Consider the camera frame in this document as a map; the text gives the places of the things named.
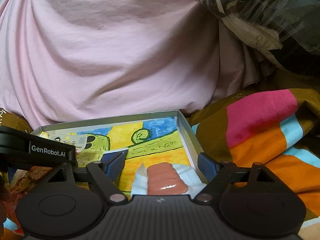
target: multicolored fabric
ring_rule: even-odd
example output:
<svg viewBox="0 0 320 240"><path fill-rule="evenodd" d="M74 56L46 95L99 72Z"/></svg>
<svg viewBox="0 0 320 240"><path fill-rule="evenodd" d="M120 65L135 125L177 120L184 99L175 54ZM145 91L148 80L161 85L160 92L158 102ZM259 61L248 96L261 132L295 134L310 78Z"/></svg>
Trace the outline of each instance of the multicolored fabric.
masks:
<svg viewBox="0 0 320 240"><path fill-rule="evenodd" d="M243 91L192 115L204 151L241 167L264 163L302 199L320 229L320 94L312 89Z"/></svg>

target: white wrapper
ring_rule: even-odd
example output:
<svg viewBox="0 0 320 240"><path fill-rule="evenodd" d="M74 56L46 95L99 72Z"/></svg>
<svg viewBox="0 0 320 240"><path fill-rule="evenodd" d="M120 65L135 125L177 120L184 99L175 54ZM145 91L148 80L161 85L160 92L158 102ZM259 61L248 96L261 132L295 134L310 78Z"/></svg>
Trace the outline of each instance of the white wrapper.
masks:
<svg viewBox="0 0 320 240"><path fill-rule="evenodd" d="M199 179L196 171L188 165L172 164L173 168L177 171L180 178L188 186L189 190L183 195L190 195L194 198L205 186ZM147 169L142 163L137 169L136 175L131 189L131 197L133 195L147 195L148 192L148 175Z"/></svg>

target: pink fabric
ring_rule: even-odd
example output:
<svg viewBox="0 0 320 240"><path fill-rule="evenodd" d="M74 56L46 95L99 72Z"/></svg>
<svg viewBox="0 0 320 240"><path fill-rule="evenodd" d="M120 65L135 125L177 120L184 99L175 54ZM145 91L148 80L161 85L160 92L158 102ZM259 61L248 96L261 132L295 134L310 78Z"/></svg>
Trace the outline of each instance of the pink fabric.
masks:
<svg viewBox="0 0 320 240"><path fill-rule="evenodd" d="M258 79L247 47L193 0L0 0L0 12L0 106L34 129L191 114Z"/></svg>
<svg viewBox="0 0 320 240"><path fill-rule="evenodd" d="M292 116L298 102L290 90L260 92L227 107L227 144L231 149Z"/></svg>

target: metal screw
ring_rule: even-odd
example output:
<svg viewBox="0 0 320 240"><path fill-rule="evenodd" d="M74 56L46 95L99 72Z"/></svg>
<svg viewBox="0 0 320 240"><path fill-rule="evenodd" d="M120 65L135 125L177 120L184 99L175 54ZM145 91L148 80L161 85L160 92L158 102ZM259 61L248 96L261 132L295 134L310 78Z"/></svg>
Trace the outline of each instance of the metal screw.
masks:
<svg viewBox="0 0 320 240"><path fill-rule="evenodd" d="M197 196L197 200L206 203L212 200L212 196L206 193L202 193Z"/></svg>
<svg viewBox="0 0 320 240"><path fill-rule="evenodd" d="M122 194L112 194L109 199L113 202L121 202L125 200L125 196Z"/></svg>

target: sausage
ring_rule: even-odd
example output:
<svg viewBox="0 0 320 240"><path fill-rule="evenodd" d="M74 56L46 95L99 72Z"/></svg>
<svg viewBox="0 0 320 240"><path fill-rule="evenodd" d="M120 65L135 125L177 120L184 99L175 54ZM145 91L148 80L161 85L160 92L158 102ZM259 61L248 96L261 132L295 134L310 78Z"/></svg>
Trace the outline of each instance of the sausage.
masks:
<svg viewBox="0 0 320 240"><path fill-rule="evenodd" d="M180 178L171 163L159 163L147 168L147 195L181 195L188 186Z"/></svg>

